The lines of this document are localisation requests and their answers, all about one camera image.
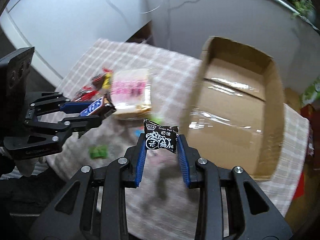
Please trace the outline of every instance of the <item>black candy wrapper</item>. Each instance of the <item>black candy wrapper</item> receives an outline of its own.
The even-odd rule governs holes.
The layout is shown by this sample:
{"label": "black candy wrapper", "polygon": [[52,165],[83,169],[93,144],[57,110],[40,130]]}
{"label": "black candy wrapper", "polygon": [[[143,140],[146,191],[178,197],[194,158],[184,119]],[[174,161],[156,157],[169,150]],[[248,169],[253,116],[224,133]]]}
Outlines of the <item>black candy wrapper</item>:
{"label": "black candy wrapper", "polygon": [[164,148],[176,153],[179,135],[178,126],[161,126],[148,119],[144,119],[143,124],[147,149],[156,150]]}

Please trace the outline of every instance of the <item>open cardboard box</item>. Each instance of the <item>open cardboard box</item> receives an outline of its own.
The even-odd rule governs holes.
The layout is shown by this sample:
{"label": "open cardboard box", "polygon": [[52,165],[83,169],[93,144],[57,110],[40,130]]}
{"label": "open cardboard box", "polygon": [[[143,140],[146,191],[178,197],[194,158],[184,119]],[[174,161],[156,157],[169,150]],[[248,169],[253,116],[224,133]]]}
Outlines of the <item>open cardboard box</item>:
{"label": "open cardboard box", "polygon": [[217,166],[273,174],[284,131],[284,93],[272,58],[248,45],[210,38],[182,133]]}

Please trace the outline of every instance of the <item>white cabinet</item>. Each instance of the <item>white cabinet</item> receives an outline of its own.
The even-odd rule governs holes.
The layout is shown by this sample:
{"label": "white cabinet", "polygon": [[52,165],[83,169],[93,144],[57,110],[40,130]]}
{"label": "white cabinet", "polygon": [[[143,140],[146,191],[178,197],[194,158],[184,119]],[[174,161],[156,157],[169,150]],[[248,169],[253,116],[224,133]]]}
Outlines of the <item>white cabinet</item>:
{"label": "white cabinet", "polygon": [[35,46],[46,69],[33,66],[56,86],[98,38],[126,41],[143,27],[145,10],[143,0],[10,0],[0,24],[15,47],[13,32]]}

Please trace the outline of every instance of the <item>candy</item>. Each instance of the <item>candy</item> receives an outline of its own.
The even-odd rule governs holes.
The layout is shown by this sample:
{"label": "candy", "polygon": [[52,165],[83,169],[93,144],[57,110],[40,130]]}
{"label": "candy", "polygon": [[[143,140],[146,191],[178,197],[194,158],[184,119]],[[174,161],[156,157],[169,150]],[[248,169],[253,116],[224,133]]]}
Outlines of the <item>candy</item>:
{"label": "candy", "polygon": [[94,87],[84,86],[77,93],[72,101],[83,102],[91,100],[98,92],[94,90]]}
{"label": "candy", "polygon": [[106,145],[100,145],[89,148],[91,159],[106,159],[108,157],[108,148]]}
{"label": "candy", "polygon": [[104,74],[98,74],[91,78],[91,83],[96,90],[110,89],[111,87],[112,70],[103,68],[103,72]]}
{"label": "candy", "polygon": [[81,111],[80,116],[98,114],[100,116],[103,116],[104,118],[107,118],[115,111],[116,109],[114,105],[107,99],[107,96],[104,95],[98,98],[96,101],[94,101],[86,109]]}
{"label": "candy", "polygon": [[156,150],[164,148],[176,153],[179,135],[178,126],[161,126],[148,119],[144,119],[143,124],[147,149]]}

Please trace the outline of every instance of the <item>candy wrapper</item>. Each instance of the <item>candy wrapper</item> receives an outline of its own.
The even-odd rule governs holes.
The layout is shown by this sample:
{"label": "candy wrapper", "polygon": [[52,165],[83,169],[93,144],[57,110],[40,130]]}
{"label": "candy wrapper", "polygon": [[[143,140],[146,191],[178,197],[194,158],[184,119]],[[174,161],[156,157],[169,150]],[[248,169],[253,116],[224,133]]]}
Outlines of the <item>candy wrapper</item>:
{"label": "candy wrapper", "polygon": [[81,111],[80,116],[100,115],[107,118],[116,111],[114,105],[110,102],[107,95],[103,95],[89,105],[86,109]]}
{"label": "candy wrapper", "polygon": [[111,99],[118,119],[143,119],[151,113],[151,85],[147,69],[114,73]]}
{"label": "candy wrapper", "polygon": [[144,119],[143,124],[147,149],[156,150],[164,148],[176,153],[179,135],[178,126],[161,126],[148,119]]}
{"label": "candy wrapper", "polygon": [[98,99],[104,94],[110,94],[110,88],[112,84],[112,70],[103,68],[102,71],[103,73],[92,77],[91,83],[81,88],[76,93],[72,101],[91,101]]}

